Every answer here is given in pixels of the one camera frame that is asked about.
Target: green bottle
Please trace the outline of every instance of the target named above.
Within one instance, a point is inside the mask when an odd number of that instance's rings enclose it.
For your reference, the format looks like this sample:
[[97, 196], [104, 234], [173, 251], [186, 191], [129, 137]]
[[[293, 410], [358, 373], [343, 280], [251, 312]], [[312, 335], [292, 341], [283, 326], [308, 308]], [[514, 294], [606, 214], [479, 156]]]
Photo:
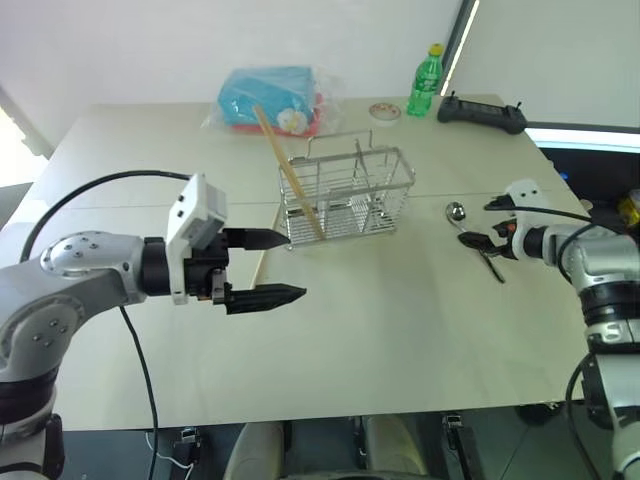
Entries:
[[440, 56], [444, 47], [434, 43], [429, 49], [429, 56], [416, 70], [411, 96], [407, 105], [407, 113], [414, 117], [424, 117], [431, 107], [431, 97], [436, 93], [440, 77], [442, 77], [442, 62]]

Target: yellow object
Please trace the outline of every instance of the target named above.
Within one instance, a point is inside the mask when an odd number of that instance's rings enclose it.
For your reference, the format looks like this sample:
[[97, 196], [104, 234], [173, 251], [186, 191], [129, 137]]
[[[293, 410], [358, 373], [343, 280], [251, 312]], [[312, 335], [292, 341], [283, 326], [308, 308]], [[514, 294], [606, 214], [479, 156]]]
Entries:
[[640, 223], [640, 190], [633, 190], [618, 204], [618, 211], [628, 226]]
[[313, 230], [316, 233], [316, 237], [320, 240], [324, 240], [325, 236], [324, 232], [322, 231], [322, 226], [320, 225], [318, 218], [313, 213], [313, 209], [311, 208], [311, 205], [309, 205], [307, 197], [304, 194], [304, 189], [302, 188], [302, 185], [300, 185], [298, 176], [296, 175], [296, 172], [293, 171], [293, 167], [289, 163], [289, 160], [287, 159], [287, 156], [282, 149], [282, 145], [280, 145], [280, 142], [276, 138], [276, 134], [273, 133], [271, 124], [269, 124], [269, 120], [267, 120], [267, 116], [264, 114], [264, 110], [262, 110], [262, 107], [260, 105], [256, 105], [255, 107], [253, 107], [253, 113], [256, 114], [256, 118], [260, 123], [260, 128], [262, 128], [262, 133], [264, 133], [264, 136], [267, 137], [267, 140], [269, 140], [271, 148], [273, 149], [273, 153], [276, 156], [276, 160], [278, 160], [280, 168], [287, 177], [289, 185], [291, 185], [291, 189], [296, 194], [296, 197], [300, 202], [300, 206], [302, 207], [302, 211], [313, 227]]
[[429, 49], [429, 55], [433, 55], [434, 57], [439, 57], [442, 55], [442, 52], [444, 52], [444, 45], [441, 43], [434, 43]]

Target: bottle label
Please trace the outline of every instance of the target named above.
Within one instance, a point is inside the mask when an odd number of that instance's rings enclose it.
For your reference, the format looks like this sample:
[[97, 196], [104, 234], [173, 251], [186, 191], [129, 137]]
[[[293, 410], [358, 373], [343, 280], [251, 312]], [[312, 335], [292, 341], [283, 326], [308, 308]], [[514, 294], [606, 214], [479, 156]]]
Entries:
[[440, 77], [435, 74], [427, 74], [424, 77], [416, 78], [416, 88], [422, 91], [432, 91], [438, 87]]

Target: red object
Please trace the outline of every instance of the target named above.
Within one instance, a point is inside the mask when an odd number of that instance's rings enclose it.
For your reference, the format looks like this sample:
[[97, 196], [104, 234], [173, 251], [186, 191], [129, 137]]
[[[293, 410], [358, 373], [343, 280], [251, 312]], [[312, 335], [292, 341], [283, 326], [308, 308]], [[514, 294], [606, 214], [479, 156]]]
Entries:
[[[276, 135], [282, 135], [285, 137], [313, 137], [318, 134], [318, 130], [320, 129], [320, 113], [322, 110], [322, 102], [323, 98], [321, 94], [316, 94], [316, 106], [313, 107], [313, 120], [311, 121], [311, 125], [302, 133], [291, 133], [285, 130], [282, 130], [277, 125], [271, 125], [273, 131]], [[262, 129], [260, 125], [232, 125], [231, 128], [236, 132], [241, 133], [262, 133]]]

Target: table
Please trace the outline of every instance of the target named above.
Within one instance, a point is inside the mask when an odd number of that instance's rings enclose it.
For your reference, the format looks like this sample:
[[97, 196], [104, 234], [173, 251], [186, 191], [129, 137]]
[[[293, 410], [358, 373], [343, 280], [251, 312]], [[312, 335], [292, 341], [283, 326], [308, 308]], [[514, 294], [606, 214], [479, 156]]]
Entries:
[[[472, 97], [497, 102], [497, 97]], [[348, 100], [345, 129], [371, 128]], [[391, 99], [402, 104], [402, 99]], [[87, 180], [113, 171], [204, 171], [229, 198], [229, 225], [271, 227], [276, 164], [266, 140], [204, 131], [206, 105], [96, 106], [63, 140], [45, 174], [0, 233], [0, 266], [18, 258], [43, 210]], [[151, 298], [130, 307], [163, 427], [490, 407], [559, 400], [585, 350], [571, 286], [540, 262], [498, 259], [499, 285], [455, 240], [444, 206], [461, 201], [469, 225], [504, 219], [481, 206], [511, 181], [535, 178], [555, 207], [583, 212], [525, 136], [472, 124], [403, 117], [376, 128], [417, 172], [398, 231], [323, 245], [233, 251], [235, 288], [283, 281], [309, 293], [260, 314], [225, 316], [208, 302], [174, 307]], [[305, 142], [289, 140], [292, 153]], [[82, 229], [162, 235], [180, 182], [123, 180], [74, 200], [45, 228], [35, 251]], [[67, 430], [151, 425], [142, 373], [117, 311], [74, 338], [58, 380]]]

